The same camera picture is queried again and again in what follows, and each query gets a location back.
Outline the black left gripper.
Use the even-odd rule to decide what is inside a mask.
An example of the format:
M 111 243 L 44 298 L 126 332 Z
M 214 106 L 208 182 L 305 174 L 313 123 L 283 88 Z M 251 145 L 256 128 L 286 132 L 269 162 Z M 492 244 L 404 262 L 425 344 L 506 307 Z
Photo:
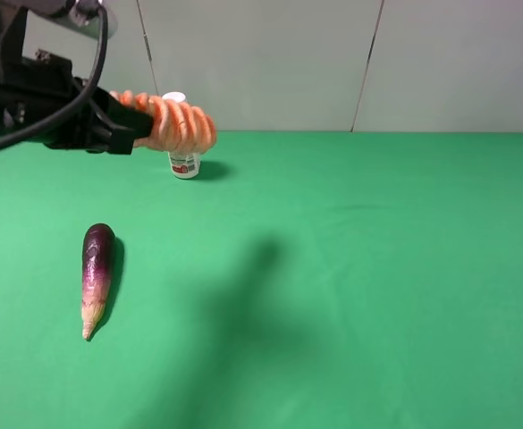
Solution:
M 93 72 L 91 80 L 81 80 L 58 57 L 45 63 L 0 61 L 0 151 L 37 141 L 56 150 L 130 155 L 154 120 L 97 85 L 99 62 Z

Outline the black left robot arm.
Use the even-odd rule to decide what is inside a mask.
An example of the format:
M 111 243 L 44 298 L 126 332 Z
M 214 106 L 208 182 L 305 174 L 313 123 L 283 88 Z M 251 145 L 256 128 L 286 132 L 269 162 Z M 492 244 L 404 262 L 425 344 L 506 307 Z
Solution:
M 72 61 L 59 55 L 23 55 L 30 13 L 96 40 L 88 78 L 74 76 Z M 56 150 L 128 155 L 150 135 L 152 116 L 98 86 L 116 27 L 103 1 L 0 1 L 0 151 L 38 141 Z

